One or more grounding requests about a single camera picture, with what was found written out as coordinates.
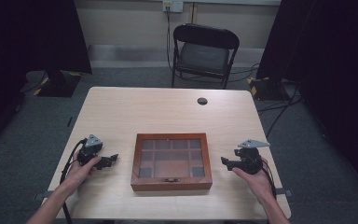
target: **small black object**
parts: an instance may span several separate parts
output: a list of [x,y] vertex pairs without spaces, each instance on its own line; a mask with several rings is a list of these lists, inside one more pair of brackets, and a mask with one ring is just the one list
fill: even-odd
[[[90,134],[89,139],[86,144],[79,150],[79,154],[77,155],[77,160],[81,165],[87,164],[92,158],[97,156],[97,152],[99,152],[103,148],[103,142],[97,138],[95,135]],[[94,165],[97,170],[102,170],[104,167],[111,167],[112,164],[117,160],[118,154],[113,155],[111,157],[102,157],[101,160]]]
[[208,104],[208,100],[203,98],[203,97],[200,97],[198,100],[197,100],[197,103],[199,103],[199,105],[206,105]]
[[234,149],[235,155],[240,157],[240,161],[230,161],[227,158],[222,157],[222,163],[227,167],[229,171],[234,167],[242,169],[249,175],[257,174],[263,167],[263,161],[258,153],[258,149],[255,147]]

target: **black chair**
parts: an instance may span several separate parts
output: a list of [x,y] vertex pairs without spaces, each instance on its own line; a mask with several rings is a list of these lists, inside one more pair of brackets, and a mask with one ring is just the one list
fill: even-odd
[[234,57],[240,45],[238,37],[226,29],[187,23],[173,31],[172,84],[176,71],[222,79],[226,88]]

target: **wire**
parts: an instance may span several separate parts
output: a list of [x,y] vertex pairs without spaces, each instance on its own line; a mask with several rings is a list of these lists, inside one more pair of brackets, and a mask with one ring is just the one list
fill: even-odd
[[292,98],[290,99],[289,103],[283,106],[283,110],[281,111],[281,113],[277,116],[277,118],[272,122],[271,126],[268,129],[268,132],[266,134],[266,138],[269,137],[269,134],[271,133],[272,128],[274,127],[274,125],[276,124],[276,122],[278,121],[278,119],[281,117],[281,115],[283,114],[283,112],[292,104],[293,100],[295,99],[296,93],[298,90],[298,85],[296,86],[295,92],[293,93]]
[[170,51],[171,51],[171,20],[170,20],[170,8],[169,7],[165,7],[166,11],[167,11],[167,23],[168,23],[168,29],[167,29],[167,59],[168,59],[168,66],[170,67],[171,71],[172,71],[172,67],[171,67],[171,62],[170,62]]
[[41,83],[43,82],[43,80],[45,79],[45,76],[46,76],[46,70],[45,70],[45,72],[43,73],[42,78],[40,78],[40,80],[39,80],[33,87],[31,87],[30,89],[27,89],[27,90],[25,90],[25,91],[22,91],[21,93],[26,93],[26,92],[31,91],[31,90],[33,90],[34,88],[40,86],[40,84],[41,84]]
[[[68,162],[65,164],[65,166],[63,167],[63,170],[62,170],[62,174],[61,174],[61,179],[60,179],[60,184],[63,182],[63,180],[65,180],[66,178],[66,174],[68,173],[68,169],[69,167],[71,166],[71,159],[72,157],[74,157],[74,154],[75,154],[75,151],[76,149],[78,148],[78,146],[80,144],[84,145],[85,143],[87,142],[87,138],[83,139],[83,140],[80,140],[76,146],[74,147],[74,149],[72,150],[71,152],[71,155],[69,156],[68,158]],[[66,203],[63,203],[62,205],[62,210],[63,212],[65,213],[65,218],[66,218],[66,222],[68,224],[72,224],[72,219],[71,219],[71,214],[69,213],[69,210],[68,210],[68,207],[66,206]]]

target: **white wall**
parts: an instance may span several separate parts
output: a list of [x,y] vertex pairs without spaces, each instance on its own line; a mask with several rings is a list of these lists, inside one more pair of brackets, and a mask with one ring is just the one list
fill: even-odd
[[[192,3],[183,13],[171,13],[174,27],[191,21]],[[166,45],[167,15],[159,1],[76,1],[88,45],[161,47]],[[241,48],[263,49],[278,6],[197,3],[195,22],[226,28],[240,39]]]

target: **person's hand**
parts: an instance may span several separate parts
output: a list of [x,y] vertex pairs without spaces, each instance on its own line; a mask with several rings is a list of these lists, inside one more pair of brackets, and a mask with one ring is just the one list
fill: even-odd
[[42,206],[28,220],[28,224],[53,223],[54,218],[59,213],[66,199],[75,193],[77,187],[87,178],[94,170],[92,166],[97,164],[101,157],[92,158],[84,166],[77,161],[77,153],[74,155],[74,161],[66,176],[65,180],[52,192]]
[[91,175],[95,170],[92,166],[97,164],[100,160],[100,156],[96,156],[92,158],[87,164],[84,166],[80,165],[80,162],[77,160],[78,151],[74,155],[74,161],[71,164],[71,168],[69,169],[68,175],[65,180],[62,182],[62,185],[67,188],[69,195],[75,193],[77,187],[83,183],[83,181],[87,178],[88,175]]
[[[264,158],[261,159],[264,161],[263,168],[267,170],[267,160]],[[248,173],[237,167],[232,168],[232,171],[237,176],[246,181],[259,203],[262,203],[262,200],[265,200],[267,197],[273,197],[269,179],[262,170],[260,170],[257,174],[254,175],[249,175]]]

